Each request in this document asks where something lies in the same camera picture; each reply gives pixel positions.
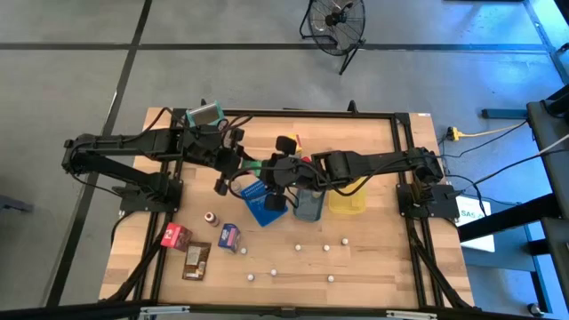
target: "yellow cable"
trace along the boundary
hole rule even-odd
[[[480,137],[486,134],[492,134],[492,133],[496,133],[496,132],[503,132],[509,129],[513,129],[515,127],[519,126],[519,124],[514,124],[505,128],[501,128],[501,129],[496,129],[496,130],[491,130],[491,131],[487,131],[487,132],[479,132],[479,133],[462,133],[462,132],[457,132],[458,136],[460,138],[462,137],[466,137],[466,138],[472,138],[472,137]]]

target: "small bottle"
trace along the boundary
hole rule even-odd
[[[220,220],[217,219],[217,216],[213,212],[206,213],[204,219],[207,221],[207,223],[211,224],[212,227],[217,227],[220,225]]]

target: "brown package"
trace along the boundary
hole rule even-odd
[[[190,242],[186,252],[186,263],[181,278],[184,280],[202,280],[205,275],[207,257],[210,255],[212,244]]]

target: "green object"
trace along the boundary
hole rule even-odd
[[[241,168],[253,168],[253,167],[260,167],[260,161],[250,161],[250,160],[243,160],[241,164]],[[255,177],[259,177],[260,169],[253,169],[252,172],[255,174]]]
[[[221,119],[225,118],[225,115],[220,103],[216,100],[208,105],[186,110],[186,117],[189,127],[192,128],[202,124],[217,125]]]

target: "yellow container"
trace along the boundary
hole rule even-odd
[[[364,179],[365,178],[360,178],[358,181],[341,189],[341,191],[353,191]],[[360,188],[352,196],[341,196],[333,190],[329,191],[328,195],[328,207],[333,213],[359,214],[365,211],[365,186]]]

